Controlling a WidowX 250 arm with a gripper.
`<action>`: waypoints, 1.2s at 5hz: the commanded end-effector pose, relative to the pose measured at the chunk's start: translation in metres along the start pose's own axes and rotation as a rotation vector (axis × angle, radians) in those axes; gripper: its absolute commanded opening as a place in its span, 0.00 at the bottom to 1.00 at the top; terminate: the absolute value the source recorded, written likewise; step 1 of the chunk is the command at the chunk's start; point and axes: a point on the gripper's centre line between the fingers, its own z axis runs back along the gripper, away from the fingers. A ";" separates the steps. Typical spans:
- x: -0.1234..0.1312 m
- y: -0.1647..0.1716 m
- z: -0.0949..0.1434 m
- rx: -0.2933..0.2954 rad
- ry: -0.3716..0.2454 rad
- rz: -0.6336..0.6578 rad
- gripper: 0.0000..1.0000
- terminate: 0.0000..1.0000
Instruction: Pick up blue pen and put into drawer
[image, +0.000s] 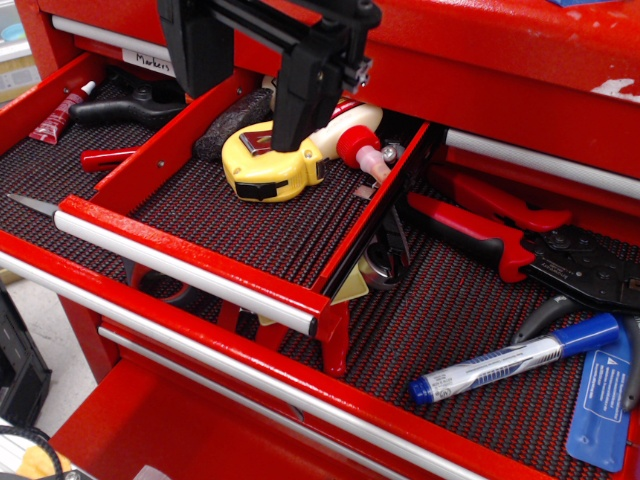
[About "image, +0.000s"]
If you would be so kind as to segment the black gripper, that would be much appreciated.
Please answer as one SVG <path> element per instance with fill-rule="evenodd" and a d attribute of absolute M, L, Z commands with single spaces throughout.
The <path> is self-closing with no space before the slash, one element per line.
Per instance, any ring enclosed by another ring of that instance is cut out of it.
<path fill-rule="evenodd" d="M 263 1 L 157 2 L 177 82 L 192 98 L 232 75 L 233 29 L 283 55 L 271 139 L 278 152 L 296 151 L 327 125 L 343 90 L 356 93 L 368 83 L 367 37 L 382 20 L 372 1 L 296 4 L 318 14 L 316 23 L 306 25 Z"/>

